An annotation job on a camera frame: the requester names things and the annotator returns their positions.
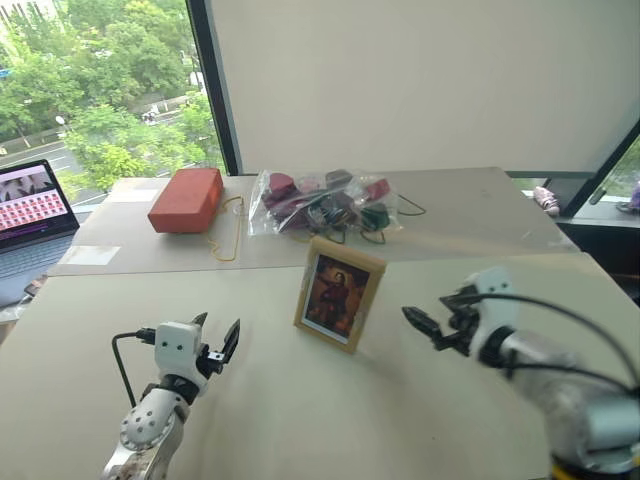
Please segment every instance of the black cable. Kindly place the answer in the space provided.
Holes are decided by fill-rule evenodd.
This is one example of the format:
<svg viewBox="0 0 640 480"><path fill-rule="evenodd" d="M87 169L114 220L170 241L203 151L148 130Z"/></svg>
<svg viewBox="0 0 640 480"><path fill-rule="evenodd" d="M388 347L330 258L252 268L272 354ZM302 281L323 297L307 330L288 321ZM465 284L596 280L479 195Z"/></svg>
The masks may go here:
<svg viewBox="0 0 640 480"><path fill-rule="evenodd" d="M130 338L130 337L136 337L136 336L137 336L137 332L120 333L111 339L111 348L113 349L113 355L116 357L118 370L120 370L120 375L122 375L122 381L124 382L124 388L127 390L127 395L129 396L131 407L136 406L136 398L133 395L133 390L131 389L131 384L129 383L127 372L124 370L124 364L122 363L122 358L120 357L120 351L118 350L118 340L120 340L121 338Z"/></svg>
<svg viewBox="0 0 640 480"><path fill-rule="evenodd" d="M333 233L336 231L342 234L342 237L340 238L340 240L336 240L335 238L333 238ZM347 231L346 230L329 230L325 234L325 238L327 240L331 240L333 243L337 243L338 245L344 245L345 242L347 241Z"/></svg>
<svg viewBox="0 0 640 480"><path fill-rule="evenodd" d="M607 375L601 373L592 372L591 370L584 370L582 368L565 367L562 365L553 365L550 363L513 363L506 365L507 372L514 370L556 370L559 372L574 373L576 375L582 375L585 377L594 378L603 382L607 382L620 390L633 395L633 390L627 387L622 382L615 380Z"/></svg>
<svg viewBox="0 0 640 480"><path fill-rule="evenodd" d="M367 242L369 243L373 243L374 245L384 245L387 243L387 239L384 236L384 232L382 230L379 230L378 233L380 233L380 240L375 240L373 238L367 237L367 235L365 235L366 233L371 233L369 230L365 230L365 229L360 229L360 236L362 238L364 238Z"/></svg>
<svg viewBox="0 0 640 480"><path fill-rule="evenodd" d="M582 326L596 333L604 341L606 341L622 360L622 363L627 368L635 385L640 386L640 376L638 376L638 372L633 365L633 361L631 360L631 357L627 354L627 352L624 350L622 345L620 345L620 343L615 338L613 338L611 334L607 332L604 328L602 328L600 325L580 315L579 313L569 310L568 308L561 307L560 305L556 305L555 303L547 302L545 300L539 300L533 297L527 297L524 295L513 295L508 293L478 293L475 295L459 295L459 296L447 298L448 301L456 302L456 303L457 302L475 303L484 299L512 300L517 302L530 303L533 305L538 305L540 307L548 308L549 310L553 310L557 313L560 313L566 317L571 318L575 322L581 324Z"/></svg>
<svg viewBox="0 0 640 480"><path fill-rule="evenodd" d="M403 199L405 202L410 203L411 205L413 205L414 207L416 207L418 210L420 210L419 212L414 212L414 213L410 213L410 212L401 212L400 210L398 210L398 215L404 215L405 217L419 217L420 215L424 215L425 213L427 213L427 210L422 208L420 205L418 205L416 202L412 202L411 200L409 200L407 197L405 197L404 195L400 195L398 194L398 197L400 197L401 199Z"/></svg>

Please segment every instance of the framed picture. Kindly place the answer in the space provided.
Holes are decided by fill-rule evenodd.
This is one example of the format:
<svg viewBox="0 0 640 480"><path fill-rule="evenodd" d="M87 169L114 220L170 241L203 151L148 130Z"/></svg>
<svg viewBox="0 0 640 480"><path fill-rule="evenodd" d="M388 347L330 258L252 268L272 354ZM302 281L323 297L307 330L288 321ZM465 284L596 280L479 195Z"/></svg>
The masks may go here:
<svg viewBox="0 0 640 480"><path fill-rule="evenodd" d="M386 265L379 258L314 237L294 325L353 353Z"/></svg>

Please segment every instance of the table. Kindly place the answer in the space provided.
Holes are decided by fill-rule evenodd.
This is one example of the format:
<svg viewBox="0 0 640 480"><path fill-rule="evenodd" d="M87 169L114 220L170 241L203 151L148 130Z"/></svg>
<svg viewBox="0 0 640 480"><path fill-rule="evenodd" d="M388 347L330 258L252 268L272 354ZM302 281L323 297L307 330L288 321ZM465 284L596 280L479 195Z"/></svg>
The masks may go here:
<svg viewBox="0 0 640 480"><path fill-rule="evenodd" d="M519 192L498 168L389 172L399 193L424 206L426 215L401 217L405 226L379 246L353 235L348 245L387 261L432 258L562 253L578 251L555 223ZM255 177L225 177L225 196L242 195L249 204ZM146 201L110 201L84 222L74 245L121 247L107 265L57 265L50 275L90 275L193 271L304 265L308 246L285 235L249 237L246 228L237 260L217 261L204 234L157 234L147 213L169 180L123 179L114 195L147 191ZM219 215L211 237L229 255L237 217Z"/></svg>
<svg viewBox="0 0 640 480"><path fill-rule="evenodd" d="M240 317L240 344L194 404L170 479L543 477L539 413L495 372L436 352L400 313L447 318L438 296L495 265L517 292L604 324L640 362L637 307L586 254L391 263L354 356L292 326L301 267L54 277L0 348L0 479L97 478L128 410L111 336L202 311L205 341L219 346ZM521 313L523 327L626 379L590 332ZM151 347L131 341L122 353L139 393L157 374Z"/></svg>

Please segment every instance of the plastic bag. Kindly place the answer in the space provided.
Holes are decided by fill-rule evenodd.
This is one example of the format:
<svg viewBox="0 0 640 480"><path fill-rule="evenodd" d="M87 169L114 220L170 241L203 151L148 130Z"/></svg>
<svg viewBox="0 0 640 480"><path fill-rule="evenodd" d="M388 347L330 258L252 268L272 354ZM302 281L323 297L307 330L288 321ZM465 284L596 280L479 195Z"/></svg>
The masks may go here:
<svg viewBox="0 0 640 480"><path fill-rule="evenodd" d="M382 175L334 170L293 177L264 170L251 192L249 235L400 228L398 196Z"/></svg>

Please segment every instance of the laptop keyboard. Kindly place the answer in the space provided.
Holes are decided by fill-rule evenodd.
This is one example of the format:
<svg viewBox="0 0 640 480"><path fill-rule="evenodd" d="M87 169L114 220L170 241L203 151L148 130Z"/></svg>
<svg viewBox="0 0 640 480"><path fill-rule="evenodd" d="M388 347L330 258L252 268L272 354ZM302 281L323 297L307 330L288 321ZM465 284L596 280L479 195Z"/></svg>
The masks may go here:
<svg viewBox="0 0 640 480"><path fill-rule="evenodd" d="M70 244L71 237L61 237L0 253L0 278L10 277L32 268L54 265L62 258Z"/></svg>

